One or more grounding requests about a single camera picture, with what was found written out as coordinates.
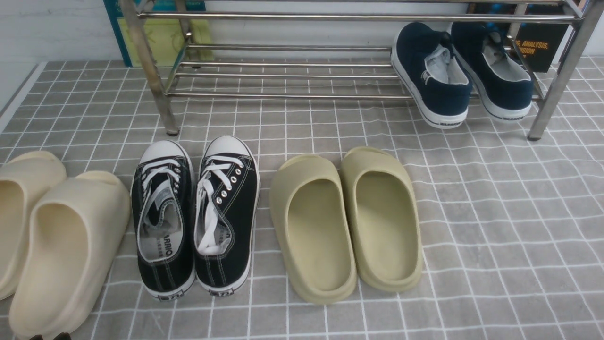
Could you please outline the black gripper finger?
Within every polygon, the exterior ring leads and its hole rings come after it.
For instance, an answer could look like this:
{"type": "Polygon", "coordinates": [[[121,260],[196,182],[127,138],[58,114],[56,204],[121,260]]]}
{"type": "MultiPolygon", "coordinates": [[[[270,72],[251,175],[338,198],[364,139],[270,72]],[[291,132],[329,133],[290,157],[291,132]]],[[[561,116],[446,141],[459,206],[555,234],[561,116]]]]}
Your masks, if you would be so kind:
{"type": "Polygon", "coordinates": [[[54,340],[72,340],[69,333],[59,333],[54,340]]]}

